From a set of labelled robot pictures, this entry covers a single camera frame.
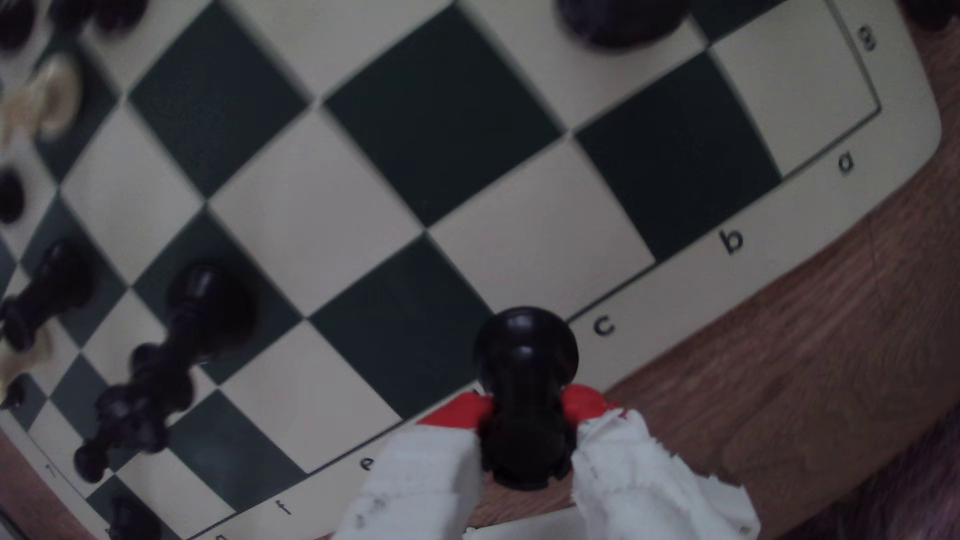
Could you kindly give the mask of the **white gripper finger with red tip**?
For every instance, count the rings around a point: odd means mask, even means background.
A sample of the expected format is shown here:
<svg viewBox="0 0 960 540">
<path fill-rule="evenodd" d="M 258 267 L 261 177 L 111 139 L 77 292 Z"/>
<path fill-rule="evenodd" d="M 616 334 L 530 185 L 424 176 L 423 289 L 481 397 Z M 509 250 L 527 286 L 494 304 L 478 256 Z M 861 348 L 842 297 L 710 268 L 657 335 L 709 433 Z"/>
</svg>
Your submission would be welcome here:
<svg viewBox="0 0 960 540">
<path fill-rule="evenodd" d="M 491 396 L 464 391 L 391 436 L 334 539 L 460 539 L 484 491 Z"/>
<path fill-rule="evenodd" d="M 560 394 L 577 433 L 571 498 L 589 539 L 757 539 L 744 486 L 694 472 L 649 430 L 640 411 L 570 384 Z"/>
</svg>

